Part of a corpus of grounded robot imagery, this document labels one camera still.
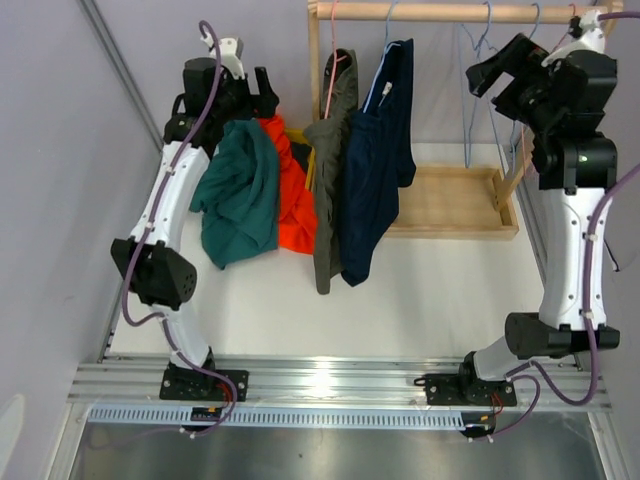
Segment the teal green shorts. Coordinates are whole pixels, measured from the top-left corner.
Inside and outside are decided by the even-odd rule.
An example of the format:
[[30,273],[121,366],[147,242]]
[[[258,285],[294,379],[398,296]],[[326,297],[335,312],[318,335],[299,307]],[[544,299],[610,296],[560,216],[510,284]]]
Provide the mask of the teal green shorts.
[[279,178],[276,147],[259,122],[228,122],[190,204],[217,268],[278,247]]

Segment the orange shorts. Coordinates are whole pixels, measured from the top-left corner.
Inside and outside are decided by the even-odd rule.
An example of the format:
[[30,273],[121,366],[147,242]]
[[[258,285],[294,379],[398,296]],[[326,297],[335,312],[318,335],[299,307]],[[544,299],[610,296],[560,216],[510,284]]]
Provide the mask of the orange shorts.
[[284,120],[276,115],[259,119],[259,123],[273,142],[279,158],[278,245],[296,253],[311,255],[318,221],[313,195],[305,187],[306,173],[293,155]]

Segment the navy blue shorts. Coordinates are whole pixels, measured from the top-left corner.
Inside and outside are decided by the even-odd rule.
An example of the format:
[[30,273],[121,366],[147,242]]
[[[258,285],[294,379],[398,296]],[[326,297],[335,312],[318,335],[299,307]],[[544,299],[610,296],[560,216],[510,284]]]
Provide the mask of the navy blue shorts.
[[351,115],[339,214],[342,278],[356,287],[370,275],[374,250],[399,215],[399,190],[412,185],[414,40],[384,49],[360,109]]

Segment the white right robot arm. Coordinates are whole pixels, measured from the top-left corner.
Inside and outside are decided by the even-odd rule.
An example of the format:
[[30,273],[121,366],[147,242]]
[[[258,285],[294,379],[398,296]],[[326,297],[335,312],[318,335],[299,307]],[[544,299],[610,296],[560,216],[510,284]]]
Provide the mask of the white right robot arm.
[[498,113],[533,134],[532,163],[547,221],[542,303],[511,313],[501,338],[469,354],[471,370],[456,380],[468,403],[489,396],[493,382],[536,367],[540,357],[599,352],[618,346],[601,297],[604,230],[616,185],[618,152],[598,129],[617,85],[617,62],[582,40],[549,53],[523,34],[469,67],[469,91],[483,96],[503,74],[509,85],[493,99]]

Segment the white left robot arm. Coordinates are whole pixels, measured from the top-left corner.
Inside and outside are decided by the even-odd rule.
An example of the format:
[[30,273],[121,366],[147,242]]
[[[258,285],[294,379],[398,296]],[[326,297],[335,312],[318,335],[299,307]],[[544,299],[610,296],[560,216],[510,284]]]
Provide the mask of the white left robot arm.
[[246,398],[249,374],[220,370],[201,334],[192,303],[197,269],[181,253],[182,233],[200,179],[219,159],[216,149],[232,120],[275,114],[279,98],[268,71],[254,70],[252,92],[242,62],[213,55],[185,62],[183,90],[165,124],[160,167],[149,199],[125,239],[110,253],[122,276],[123,320],[132,328],[157,323],[170,348],[159,396],[163,400],[232,405]]

